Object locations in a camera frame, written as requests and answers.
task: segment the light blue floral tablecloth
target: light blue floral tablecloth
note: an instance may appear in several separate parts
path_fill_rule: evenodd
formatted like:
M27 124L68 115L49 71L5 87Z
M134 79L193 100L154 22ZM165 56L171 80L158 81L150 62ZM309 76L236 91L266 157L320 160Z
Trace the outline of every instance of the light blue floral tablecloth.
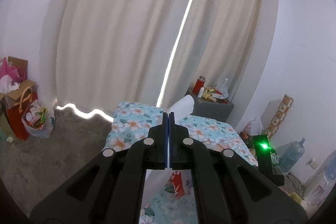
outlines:
M164 109L140 103L121 102L114 115L114 122L104 149L120 151L146 138L149 128L162 123ZM175 121L187 127L189 135L208 148L221 151L233 149L251 165L257 165L247 146L237 132L227 123L189 115ZM197 224L195 200L191 195L176 199L168 183L140 212L140 224Z

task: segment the round metal pin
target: round metal pin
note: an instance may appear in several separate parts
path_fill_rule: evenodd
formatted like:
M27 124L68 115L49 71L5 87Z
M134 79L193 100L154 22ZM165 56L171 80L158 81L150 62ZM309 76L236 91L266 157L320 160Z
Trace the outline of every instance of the round metal pin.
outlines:
M183 143L184 143L185 145L191 145L191 144L194 143L194 140L191 139L191 138L185 138L185 139L183 139Z
M105 149L103 151L103 156L105 156L105 157L111 157L113 154L114 154L114 151L113 151L113 149L110 149L110 148Z
M145 138L145 139L143 140L143 143L144 143L145 145L151 145L151 144L154 143L154 140L153 140L152 138Z
M234 153L233 150L231 150L231 149L225 149L225 150L223 151L223 155L224 155L225 157L228 157L228 158L233 157L234 154L235 154L235 153Z

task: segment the glowing green led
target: glowing green led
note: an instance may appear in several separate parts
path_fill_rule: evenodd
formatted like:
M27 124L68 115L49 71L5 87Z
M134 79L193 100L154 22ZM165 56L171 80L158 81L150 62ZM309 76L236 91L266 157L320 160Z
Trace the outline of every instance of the glowing green led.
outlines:
M266 143L260 144L263 149L269 149L269 146Z

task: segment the concrete floor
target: concrete floor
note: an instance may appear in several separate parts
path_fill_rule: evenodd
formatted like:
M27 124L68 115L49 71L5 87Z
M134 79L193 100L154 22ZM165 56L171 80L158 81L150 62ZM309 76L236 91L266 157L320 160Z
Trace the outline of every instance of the concrete floor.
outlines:
M33 207L92 160L105 145L111 123L100 115L86 120L71 108L55 110L56 126L48 139L30 136L0 143L0 177L29 216Z

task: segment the curtain fold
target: curtain fold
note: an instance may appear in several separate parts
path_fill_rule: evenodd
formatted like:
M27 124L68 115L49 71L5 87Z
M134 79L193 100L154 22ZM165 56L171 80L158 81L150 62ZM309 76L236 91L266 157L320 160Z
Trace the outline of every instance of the curtain fold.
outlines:
M237 87L239 74L245 69L242 57L248 57L246 47L252 46L248 42L256 8L257 0L193 0L162 107L182 98L200 75L206 78L206 85L228 78L229 91Z
M188 0L68 0L56 58L58 104L113 112L156 104Z

